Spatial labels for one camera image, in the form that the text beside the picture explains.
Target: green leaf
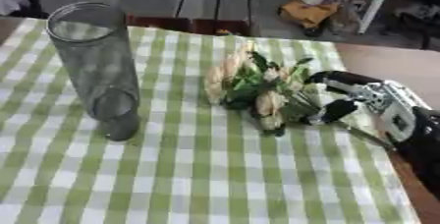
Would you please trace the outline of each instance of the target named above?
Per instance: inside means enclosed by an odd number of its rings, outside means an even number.
[[[264,73],[268,69],[267,60],[264,56],[260,55],[256,51],[253,51],[252,58],[253,58],[253,61],[256,65],[256,67],[258,67],[258,69],[261,73]]]

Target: table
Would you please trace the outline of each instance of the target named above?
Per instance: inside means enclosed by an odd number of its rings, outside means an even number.
[[[17,20],[0,20],[0,25],[8,25],[13,27],[17,24]],[[4,30],[0,35],[7,35]],[[361,74],[375,75],[378,78],[391,78],[402,81],[413,87],[414,90],[420,93],[420,95],[426,99],[434,108],[438,108],[438,102],[435,101],[435,95],[438,93],[438,89],[431,86],[425,86],[425,80],[435,78],[435,72],[417,72],[417,75],[411,75],[413,66],[422,65],[425,68],[430,66],[438,66],[434,64],[440,59],[438,53],[429,51],[418,50],[405,50],[405,49],[391,49],[380,47],[368,47],[359,45],[338,44],[337,48],[341,54],[344,64],[350,71],[358,72]],[[395,63],[399,60],[401,64],[399,69],[389,72],[385,66],[390,63]],[[368,66],[376,66],[378,63],[382,68],[368,68]],[[422,185],[413,176],[408,165],[405,164],[399,157],[391,156],[393,164],[407,189],[407,192],[412,200],[420,220],[423,223],[436,223],[439,217],[439,213],[436,210],[440,206],[439,203],[422,187]]]

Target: white flower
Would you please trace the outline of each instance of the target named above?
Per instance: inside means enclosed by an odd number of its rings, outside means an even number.
[[[288,82],[290,80],[291,68],[288,67],[281,67],[278,71],[278,75],[280,76],[280,79],[284,82]]]
[[[274,68],[269,68],[264,72],[264,79],[268,82],[274,81],[278,78],[278,72]]]
[[[271,131],[280,128],[284,123],[284,120],[281,116],[281,113],[276,113],[274,115],[261,118],[260,123],[264,130]]]
[[[212,67],[204,79],[204,90],[212,104],[220,103],[225,95],[222,87],[224,79],[223,66]]]
[[[240,57],[230,55],[223,61],[223,69],[225,70],[225,78],[231,81],[242,67],[243,61]]]
[[[274,115],[278,113],[286,102],[287,99],[283,95],[275,91],[268,91],[260,94],[256,99],[256,111],[263,117]]]

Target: cream rose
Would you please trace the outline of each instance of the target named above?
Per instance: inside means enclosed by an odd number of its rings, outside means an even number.
[[[223,79],[223,66],[212,67],[204,79],[204,89],[208,96],[209,102],[212,104],[220,103],[225,94],[225,91],[222,87]]]

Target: chair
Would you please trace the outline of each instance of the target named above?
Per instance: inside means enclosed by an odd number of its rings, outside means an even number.
[[[440,38],[440,15],[436,14],[431,19],[423,20],[411,14],[403,13],[394,25],[385,27],[381,33],[387,35],[389,32],[398,30],[409,30],[418,33],[421,36],[420,49],[429,49],[431,38]]]

